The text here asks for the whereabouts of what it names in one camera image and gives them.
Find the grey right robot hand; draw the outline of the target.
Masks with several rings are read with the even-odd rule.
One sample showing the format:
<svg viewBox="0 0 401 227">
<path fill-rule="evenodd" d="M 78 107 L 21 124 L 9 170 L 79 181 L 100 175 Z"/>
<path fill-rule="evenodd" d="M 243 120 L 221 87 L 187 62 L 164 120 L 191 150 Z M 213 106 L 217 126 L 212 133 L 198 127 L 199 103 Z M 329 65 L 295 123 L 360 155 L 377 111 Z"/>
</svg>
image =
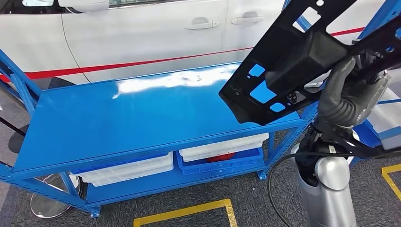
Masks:
<svg viewBox="0 0 401 227">
<path fill-rule="evenodd" d="M 373 84 L 363 79 L 346 87 L 346 78 L 355 65 L 355 58 L 347 57 L 329 74 L 318 104 L 319 117 L 329 124 L 342 127 L 361 124 L 388 87 L 388 75 L 378 76 Z"/>
</svg>

